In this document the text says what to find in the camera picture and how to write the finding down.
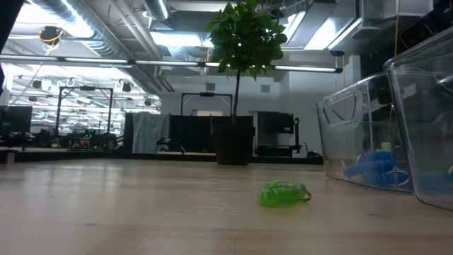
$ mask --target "computer monitor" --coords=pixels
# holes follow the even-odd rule
[[[294,116],[289,113],[258,112],[258,131],[267,134],[294,134]]]
[[[0,106],[2,132],[30,132],[31,106]]]

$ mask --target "white wall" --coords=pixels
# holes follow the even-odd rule
[[[180,115],[181,92],[200,93],[205,91],[204,77],[201,78],[201,80],[195,81],[194,84],[177,84],[173,82],[172,86],[177,88],[177,93],[165,93],[162,95],[161,114]],[[216,84],[216,93],[234,94],[236,78],[213,77],[210,78],[210,82]],[[262,84],[270,85],[269,93],[261,93]],[[257,81],[254,81],[251,77],[243,77],[239,87],[238,115],[249,115],[250,111],[279,111],[279,96],[280,84],[274,82],[272,78],[257,78]],[[229,97],[223,97],[226,102],[218,96],[213,98],[193,96],[188,100],[189,98],[189,95],[184,97],[184,101],[187,101],[187,103],[184,105],[183,115],[190,115],[193,110],[222,111],[224,116],[228,116],[230,113],[230,107],[226,103],[229,103]]]
[[[299,141],[322,154],[316,103],[360,80],[360,57],[352,56],[342,74],[288,72],[280,85],[280,112],[300,118]],[[281,144],[294,144],[294,136],[282,136]],[[305,157],[305,153],[294,157]]]

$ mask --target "window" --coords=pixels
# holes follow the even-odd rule
[[[221,110],[192,110],[194,116],[223,116]]]

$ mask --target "clear plastic container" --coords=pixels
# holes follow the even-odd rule
[[[411,192],[389,89],[381,73],[317,103],[327,176]]]
[[[417,198],[453,210],[453,28],[385,64]]]

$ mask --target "green leaves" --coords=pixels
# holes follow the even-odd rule
[[[279,43],[285,43],[285,42],[288,40],[288,38],[286,37],[286,35],[285,35],[285,34],[282,34],[282,33],[279,34],[279,35],[277,35],[277,36],[275,36],[275,39],[276,39]]]
[[[256,0],[227,4],[207,25],[214,45],[212,61],[219,72],[239,69],[254,79],[271,70],[271,62],[284,57],[281,44],[287,41],[285,27],[269,13],[256,11]]]
[[[226,14],[231,14],[231,13],[234,12],[234,8],[233,8],[233,6],[232,6],[229,2],[226,4],[225,9],[224,9],[224,12],[225,12]]]

